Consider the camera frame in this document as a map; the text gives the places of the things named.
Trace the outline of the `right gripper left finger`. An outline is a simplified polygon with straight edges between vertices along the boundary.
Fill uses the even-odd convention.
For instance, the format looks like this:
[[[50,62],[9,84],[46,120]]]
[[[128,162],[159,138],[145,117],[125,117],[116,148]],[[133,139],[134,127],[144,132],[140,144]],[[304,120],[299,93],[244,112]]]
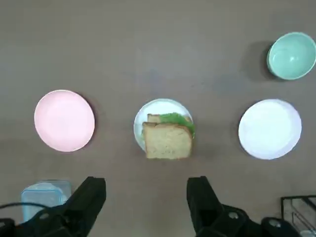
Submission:
[[[15,224],[11,218],[1,218],[2,237],[86,237],[106,201],[106,180],[89,176],[63,204],[48,207],[34,202],[13,202],[0,208],[15,206],[40,207],[33,218]]]

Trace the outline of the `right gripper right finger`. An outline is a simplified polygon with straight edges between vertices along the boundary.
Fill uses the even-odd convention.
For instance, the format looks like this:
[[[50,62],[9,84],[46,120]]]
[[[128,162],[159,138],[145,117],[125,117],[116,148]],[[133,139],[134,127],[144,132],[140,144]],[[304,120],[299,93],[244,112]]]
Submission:
[[[205,176],[187,181],[187,202],[197,237],[299,237],[288,222],[274,217],[252,221],[239,208],[222,204]]]

